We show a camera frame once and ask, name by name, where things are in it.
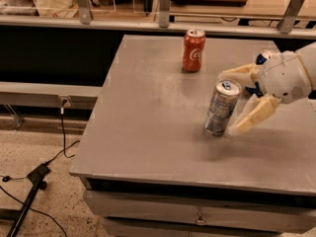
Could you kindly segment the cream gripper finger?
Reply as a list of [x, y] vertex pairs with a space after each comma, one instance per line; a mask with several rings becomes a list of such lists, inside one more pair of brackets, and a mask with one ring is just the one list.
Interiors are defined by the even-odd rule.
[[224, 70], [218, 74], [217, 79], [233, 81], [237, 83], [242, 89], [255, 89], [256, 82], [258, 81], [258, 73], [260, 72], [261, 68], [261, 65], [249, 63], [236, 68]]
[[253, 95], [244, 106], [243, 111], [228, 126], [230, 135], [240, 135], [271, 117], [280, 105], [280, 98], [266, 94], [261, 98]]

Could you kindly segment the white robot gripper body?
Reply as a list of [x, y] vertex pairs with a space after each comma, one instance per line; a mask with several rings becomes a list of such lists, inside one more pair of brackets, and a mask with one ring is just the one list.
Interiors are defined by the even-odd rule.
[[263, 94], [290, 104], [312, 92], [312, 51], [285, 51], [267, 60], [258, 73]]

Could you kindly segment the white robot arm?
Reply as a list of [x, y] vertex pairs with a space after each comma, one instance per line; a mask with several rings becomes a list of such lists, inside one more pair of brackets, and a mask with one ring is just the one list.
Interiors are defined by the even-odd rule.
[[248, 132], [270, 118], [281, 104], [291, 104], [307, 98], [316, 90], [316, 43], [297, 51], [265, 51], [261, 63], [249, 63], [228, 69], [218, 75], [243, 87], [255, 88], [263, 94], [254, 94], [245, 104], [242, 113], [228, 125], [228, 133], [239, 135]]

